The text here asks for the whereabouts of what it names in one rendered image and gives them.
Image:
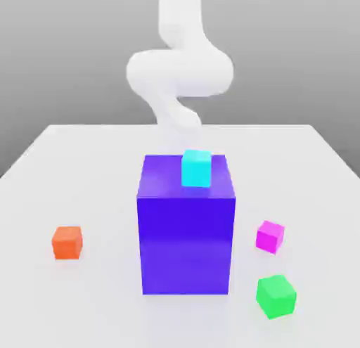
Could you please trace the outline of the small cyan cube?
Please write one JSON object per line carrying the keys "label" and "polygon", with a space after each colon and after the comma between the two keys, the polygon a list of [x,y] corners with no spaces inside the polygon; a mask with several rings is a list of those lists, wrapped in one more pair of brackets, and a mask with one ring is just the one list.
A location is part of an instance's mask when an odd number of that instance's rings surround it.
{"label": "small cyan cube", "polygon": [[181,158],[181,185],[209,188],[212,154],[207,150],[186,150]]}

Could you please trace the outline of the small magenta cube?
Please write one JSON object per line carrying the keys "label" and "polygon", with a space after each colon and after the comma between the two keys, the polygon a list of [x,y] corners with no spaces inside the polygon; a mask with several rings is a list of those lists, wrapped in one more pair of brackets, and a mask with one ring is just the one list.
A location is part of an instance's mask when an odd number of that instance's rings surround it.
{"label": "small magenta cube", "polygon": [[284,238],[285,227],[271,221],[263,221],[257,229],[255,246],[263,251],[276,254]]}

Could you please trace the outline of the small orange cube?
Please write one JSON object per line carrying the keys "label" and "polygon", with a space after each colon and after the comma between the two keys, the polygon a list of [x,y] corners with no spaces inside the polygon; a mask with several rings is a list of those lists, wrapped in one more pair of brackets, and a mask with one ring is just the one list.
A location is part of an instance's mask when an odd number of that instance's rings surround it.
{"label": "small orange cube", "polygon": [[55,259],[79,259],[83,246],[81,227],[59,226],[51,243]]}

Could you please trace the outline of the small green cube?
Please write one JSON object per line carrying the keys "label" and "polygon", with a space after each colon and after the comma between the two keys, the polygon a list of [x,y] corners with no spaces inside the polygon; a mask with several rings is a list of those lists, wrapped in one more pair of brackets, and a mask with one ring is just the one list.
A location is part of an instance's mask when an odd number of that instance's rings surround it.
{"label": "small green cube", "polygon": [[268,319],[292,314],[297,292],[284,275],[260,278],[257,282],[256,301]]}

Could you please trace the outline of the large purple box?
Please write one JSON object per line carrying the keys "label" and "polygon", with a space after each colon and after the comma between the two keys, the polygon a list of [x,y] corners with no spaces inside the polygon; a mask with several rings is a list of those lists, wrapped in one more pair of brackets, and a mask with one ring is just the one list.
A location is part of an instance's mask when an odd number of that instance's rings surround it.
{"label": "large purple box", "polygon": [[136,196],[145,295],[225,295],[236,210],[223,155],[209,188],[181,184],[181,157],[146,155]]}

